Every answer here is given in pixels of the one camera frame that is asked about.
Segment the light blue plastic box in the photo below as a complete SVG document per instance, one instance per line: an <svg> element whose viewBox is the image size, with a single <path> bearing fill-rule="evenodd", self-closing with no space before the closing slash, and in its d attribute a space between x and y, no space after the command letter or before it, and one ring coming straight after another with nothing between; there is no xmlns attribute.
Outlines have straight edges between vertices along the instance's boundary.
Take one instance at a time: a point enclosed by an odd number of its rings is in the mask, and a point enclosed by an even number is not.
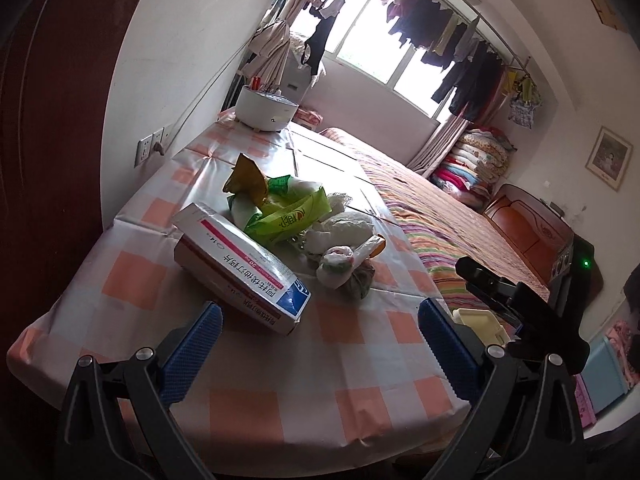
<svg viewBox="0 0 640 480"><path fill-rule="evenodd" d="M606 410L629 391L620 361L608 337L593 341L590 355L582 370L593 411L596 414Z"/></svg>

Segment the green plastic snack bag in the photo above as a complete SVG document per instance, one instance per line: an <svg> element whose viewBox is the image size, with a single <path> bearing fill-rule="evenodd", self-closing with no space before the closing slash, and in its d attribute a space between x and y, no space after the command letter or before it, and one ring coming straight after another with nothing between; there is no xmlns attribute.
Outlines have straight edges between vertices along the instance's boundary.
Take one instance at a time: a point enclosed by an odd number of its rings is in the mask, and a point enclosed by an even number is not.
<svg viewBox="0 0 640 480"><path fill-rule="evenodd" d="M267 179L260 205L247 193L231 194L228 205L233 223L265 247L303 233L332 210L322 185L290 174Z"/></svg>

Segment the white red medicine box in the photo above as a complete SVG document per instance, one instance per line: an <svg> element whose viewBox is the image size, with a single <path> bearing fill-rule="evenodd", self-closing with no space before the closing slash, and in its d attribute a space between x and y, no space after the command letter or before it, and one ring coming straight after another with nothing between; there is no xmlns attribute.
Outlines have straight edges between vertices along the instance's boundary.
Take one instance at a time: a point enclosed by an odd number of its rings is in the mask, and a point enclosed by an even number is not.
<svg viewBox="0 0 640 480"><path fill-rule="evenodd" d="M171 219L175 262L214 295L280 335L296 329L311 292L276 255L233 223L192 203Z"/></svg>

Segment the cream plastic trash bin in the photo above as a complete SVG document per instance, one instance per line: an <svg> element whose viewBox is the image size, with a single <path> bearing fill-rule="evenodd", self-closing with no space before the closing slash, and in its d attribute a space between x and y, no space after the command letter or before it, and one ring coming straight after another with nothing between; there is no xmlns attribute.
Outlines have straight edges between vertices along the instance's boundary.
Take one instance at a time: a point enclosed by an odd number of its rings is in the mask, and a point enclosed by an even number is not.
<svg viewBox="0 0 640 480"><path fill-rule="evenodd" d="M486 347L492 344L504 347L511 340L491 310L456 309L452 317L454 322L468 326Z"/></svg>

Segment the yellow brown crumpled wrapper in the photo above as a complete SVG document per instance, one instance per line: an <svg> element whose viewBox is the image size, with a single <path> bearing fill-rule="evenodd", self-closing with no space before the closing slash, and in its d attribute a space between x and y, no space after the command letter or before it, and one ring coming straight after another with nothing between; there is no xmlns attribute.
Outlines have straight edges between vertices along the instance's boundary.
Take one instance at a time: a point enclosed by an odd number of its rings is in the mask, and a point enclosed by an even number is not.
<svg viewBox="0 0 640 480"><path fill-rule="evenodd" d="M268 182L253 159L239 154L222 190L225 193L245 195L256 207L260 207L268 196Z"/></svg>

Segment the orange white checkered tablecloth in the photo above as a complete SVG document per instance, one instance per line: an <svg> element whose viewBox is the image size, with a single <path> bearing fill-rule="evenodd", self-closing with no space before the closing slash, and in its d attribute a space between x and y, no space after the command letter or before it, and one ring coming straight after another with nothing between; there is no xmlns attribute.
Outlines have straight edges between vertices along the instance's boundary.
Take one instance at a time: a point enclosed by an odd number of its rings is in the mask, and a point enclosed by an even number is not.
<svg viewBox="0 0 640 480"><path fill-rule="evenodd" d="M228 214L224 182L240 156L343 193L385 248L361 300L324 287L290 245L276 255L302 281L304 310L277 318L220 276L208 285L176 261L174 215L192 204ZM51 309L9 348L10 371L60 405L77 360L130 358L190 323L213 300L221 334L186 398L171 411L216 472L294 477L440 448L469 411L420 333L420 303L437 289L398 222L344 148L298 125L262 134L225 117L190 142L116 214Z"/></svg>

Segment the beige tied curtain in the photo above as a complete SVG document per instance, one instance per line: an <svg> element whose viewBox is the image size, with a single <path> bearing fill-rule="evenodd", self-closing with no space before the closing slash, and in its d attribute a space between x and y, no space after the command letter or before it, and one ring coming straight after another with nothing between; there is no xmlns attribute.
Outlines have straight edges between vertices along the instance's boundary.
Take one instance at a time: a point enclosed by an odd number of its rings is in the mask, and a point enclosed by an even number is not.
<svg viewBox="0 0 640 480"><path fill-rule="evenodd" d="M258 77L262 91L277 91L290 45L290 26L286 21L277 21L263 28L250 40L248 50L254 54L254 58L243 65L240 73L248 80Z"/></svg>

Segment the grey white washing machine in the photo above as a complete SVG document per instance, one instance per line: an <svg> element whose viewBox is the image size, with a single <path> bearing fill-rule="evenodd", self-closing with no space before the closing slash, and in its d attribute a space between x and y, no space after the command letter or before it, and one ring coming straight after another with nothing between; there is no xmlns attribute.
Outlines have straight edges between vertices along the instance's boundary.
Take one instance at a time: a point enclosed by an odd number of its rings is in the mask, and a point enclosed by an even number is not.
<svg viewBox="0 0 640 480"><path fill-rule="evenodd" d="M296 54L289 50L279 88L281 96L299 105L320 76L321 72L313 75L311 67L299 62Z"/></svg>

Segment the stack of folded quilts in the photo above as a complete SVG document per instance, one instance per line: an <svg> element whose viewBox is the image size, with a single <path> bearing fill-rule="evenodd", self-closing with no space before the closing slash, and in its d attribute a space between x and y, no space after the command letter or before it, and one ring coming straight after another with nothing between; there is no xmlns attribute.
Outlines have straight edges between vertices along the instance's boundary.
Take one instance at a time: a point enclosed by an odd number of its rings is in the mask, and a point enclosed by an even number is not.
<svg viewBox="0 0 640 480"><path fill-rule="evenodd" d="M517 150L499 129L468 129L428 180L458 202L481 212Z"/></svg>

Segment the hanging dark clothes row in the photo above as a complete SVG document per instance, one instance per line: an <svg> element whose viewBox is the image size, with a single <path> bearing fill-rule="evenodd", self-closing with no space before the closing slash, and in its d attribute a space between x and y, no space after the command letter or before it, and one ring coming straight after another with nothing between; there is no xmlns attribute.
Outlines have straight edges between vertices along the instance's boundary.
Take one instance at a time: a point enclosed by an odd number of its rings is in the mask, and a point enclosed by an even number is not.
<svg viewBox="0 0 640 480"><path fill-rule="evenodd" d="M342 62L436 122L482 122L505 105L530 129L542 104L524 62L470 0L310 0L294 30L322 49L322 72Z"/></svg>

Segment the striped colourful bedspread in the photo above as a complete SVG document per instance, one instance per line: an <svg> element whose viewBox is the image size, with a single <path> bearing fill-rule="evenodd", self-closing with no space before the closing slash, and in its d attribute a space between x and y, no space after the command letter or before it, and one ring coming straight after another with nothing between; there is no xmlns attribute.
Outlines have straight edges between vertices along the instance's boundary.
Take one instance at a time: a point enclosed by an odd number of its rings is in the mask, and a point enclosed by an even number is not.
<svg viewBox="0 0 640 480"><path fill-rule="evenodd" d="M485 307L456 272L456 262L465 256L549 298L547 286L484 216L348 132L327 128L321 134L359 160L450 309Z"/></svg>

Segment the white wall power socket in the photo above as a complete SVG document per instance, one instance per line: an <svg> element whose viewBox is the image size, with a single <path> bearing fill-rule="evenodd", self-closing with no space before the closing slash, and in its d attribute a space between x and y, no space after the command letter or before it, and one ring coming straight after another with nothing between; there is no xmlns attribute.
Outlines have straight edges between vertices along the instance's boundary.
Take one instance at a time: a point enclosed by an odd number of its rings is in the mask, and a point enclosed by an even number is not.
<svg viewBox="0 0 640 480"><path fill-rule="evenodd" d="M138 141L136 156L134 156L134 166L140 166L152 155L164 156L169 146L170 128L160 127L153 133Z"/></svg>

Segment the brown wooden headboard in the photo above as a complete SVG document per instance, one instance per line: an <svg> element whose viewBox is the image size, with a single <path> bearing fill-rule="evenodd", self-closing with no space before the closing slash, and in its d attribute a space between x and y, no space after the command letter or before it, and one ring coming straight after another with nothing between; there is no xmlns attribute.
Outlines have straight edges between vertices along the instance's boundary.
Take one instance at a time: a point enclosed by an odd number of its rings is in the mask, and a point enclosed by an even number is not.
<svg viewBox="0 0 640 480"><path fill-rule="evenodd" d="M568 224L542 200L509 183L500 186L483 214L548 285L556 260L574 238Z"/></svg>

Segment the dark red wooden door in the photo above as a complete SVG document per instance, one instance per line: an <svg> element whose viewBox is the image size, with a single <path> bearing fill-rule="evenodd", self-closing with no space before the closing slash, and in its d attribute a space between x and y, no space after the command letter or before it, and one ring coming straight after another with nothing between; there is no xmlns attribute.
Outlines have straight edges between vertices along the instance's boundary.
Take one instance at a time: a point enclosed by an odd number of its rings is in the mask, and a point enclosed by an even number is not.
<svg viewBox="0 0 640 480"><path fill-rule="evenodd" d="M27 0L1 36L1 342L47 311L102 231L103 125L140 0Z"/></svg>

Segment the framed wall picture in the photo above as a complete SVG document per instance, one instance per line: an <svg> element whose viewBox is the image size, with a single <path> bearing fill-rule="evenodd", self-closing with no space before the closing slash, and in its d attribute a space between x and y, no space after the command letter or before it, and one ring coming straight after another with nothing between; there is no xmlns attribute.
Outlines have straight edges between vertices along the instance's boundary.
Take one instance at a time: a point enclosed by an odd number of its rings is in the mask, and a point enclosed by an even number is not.
<svg viewBox="0 0 640 480"><path fill-rule="evenodd" d="M602 126L586 162L586 169L614 191L618 191L633 150L629 141Z"/></svg>

